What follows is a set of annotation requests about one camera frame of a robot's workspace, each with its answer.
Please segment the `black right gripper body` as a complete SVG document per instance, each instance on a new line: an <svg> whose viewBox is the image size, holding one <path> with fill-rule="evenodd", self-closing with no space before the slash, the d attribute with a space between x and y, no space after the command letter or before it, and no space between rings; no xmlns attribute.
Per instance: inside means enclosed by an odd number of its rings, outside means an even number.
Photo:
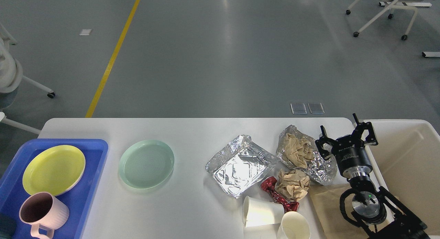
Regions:
<svg viewBox="0 0 440 239"><path fill-rule="evenodd" d="M336 139L334 156L339 172L345 178L368 176L373 167L365 150L365 142L355 136L343 136Z"/></svg>

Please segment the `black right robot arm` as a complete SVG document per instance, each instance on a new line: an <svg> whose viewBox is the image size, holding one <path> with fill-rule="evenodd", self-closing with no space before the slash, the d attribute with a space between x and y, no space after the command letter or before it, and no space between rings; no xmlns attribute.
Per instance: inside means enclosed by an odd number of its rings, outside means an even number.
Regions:
<svg viewBox="0 0 440 239"><path fill-rule="evenodd" d="M378 145L374 127L353 117L356 127L351 134L332 139L321 125L321 136L315 140L321 158L334 156L340 175L350 184L339 199L342 217L362 228L369 239L428 239L427 225L418 216L385 187L375 187L366 152L366 146Z"/></svg>

